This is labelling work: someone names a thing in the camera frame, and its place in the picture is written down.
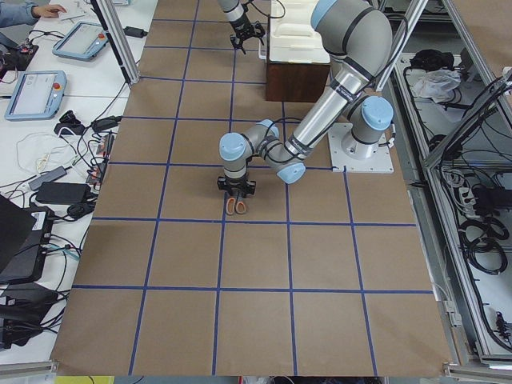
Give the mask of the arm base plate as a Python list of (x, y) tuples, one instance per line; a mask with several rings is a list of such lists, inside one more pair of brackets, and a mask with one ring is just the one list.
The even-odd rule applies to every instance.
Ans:
[(362, 144), (352, 135), (352, 124), (336, 122), (327, 138), (333, 172), (392, 174), (393, 163), (384, 133), (373, 144)]

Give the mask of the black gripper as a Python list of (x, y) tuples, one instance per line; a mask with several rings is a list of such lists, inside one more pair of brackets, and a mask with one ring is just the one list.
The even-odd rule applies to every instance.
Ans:
[(239, 196), (241, 198), (246, 198), (248, 194), (254, 195), (256, 189), (256, 181), (249, 181), (246, 175), (240, 178), (219, 176), (217, 185), (220, 190), (226, 191), (229, 196)]
[(230, 24), (234, 29), (234, 34), (230, 36), (231, 44), (238, 46), (243, 54), (246, 54), (243, 43), (249, 38), (258, 38), (260, 43), (265, 45), (266, 32), (260, 22), (230, 22)]

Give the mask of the person hand at desk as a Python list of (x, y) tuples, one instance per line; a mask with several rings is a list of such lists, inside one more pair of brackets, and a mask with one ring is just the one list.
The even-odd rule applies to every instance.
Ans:
[(59, 4), (33, 6), (31, 9), (34, 18), (59, 18), (60, 14), (65, 14), (66, 12), (67, 10)]

